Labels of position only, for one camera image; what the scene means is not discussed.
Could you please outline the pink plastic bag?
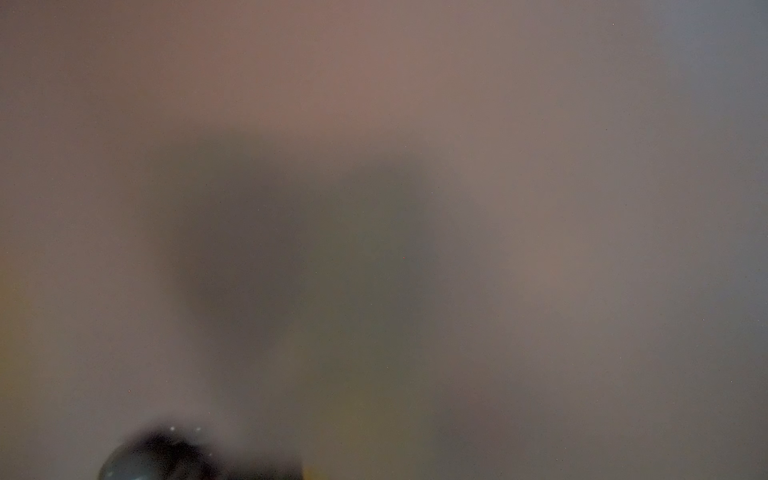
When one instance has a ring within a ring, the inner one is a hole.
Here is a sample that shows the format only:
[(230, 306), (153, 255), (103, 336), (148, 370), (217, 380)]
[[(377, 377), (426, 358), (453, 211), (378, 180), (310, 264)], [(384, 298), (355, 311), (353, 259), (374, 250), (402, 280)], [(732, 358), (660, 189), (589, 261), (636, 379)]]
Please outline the pink plastic bag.
[(763, 1), (5, 1), (1, 475), (763, 479)]

